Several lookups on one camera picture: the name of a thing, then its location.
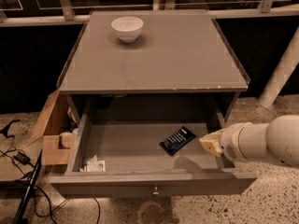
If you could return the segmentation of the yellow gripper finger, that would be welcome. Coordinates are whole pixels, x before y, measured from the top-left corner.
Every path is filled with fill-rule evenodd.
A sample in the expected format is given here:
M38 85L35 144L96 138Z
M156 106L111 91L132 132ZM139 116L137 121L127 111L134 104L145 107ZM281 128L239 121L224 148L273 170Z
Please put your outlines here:
M223 154L220 144L220 139L223 132L224 130L221 129L214 133L209 133L202 136L199 139L199 142L203 149L215 157L220 157Z

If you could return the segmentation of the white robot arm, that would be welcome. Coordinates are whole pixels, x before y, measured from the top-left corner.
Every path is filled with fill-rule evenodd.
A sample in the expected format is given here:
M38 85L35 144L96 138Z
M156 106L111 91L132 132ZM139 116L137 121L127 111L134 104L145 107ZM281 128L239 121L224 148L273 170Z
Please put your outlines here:
M199 139L203 149L229 161L260 161L299 168L299 116L285 115L269 123L233 124Z

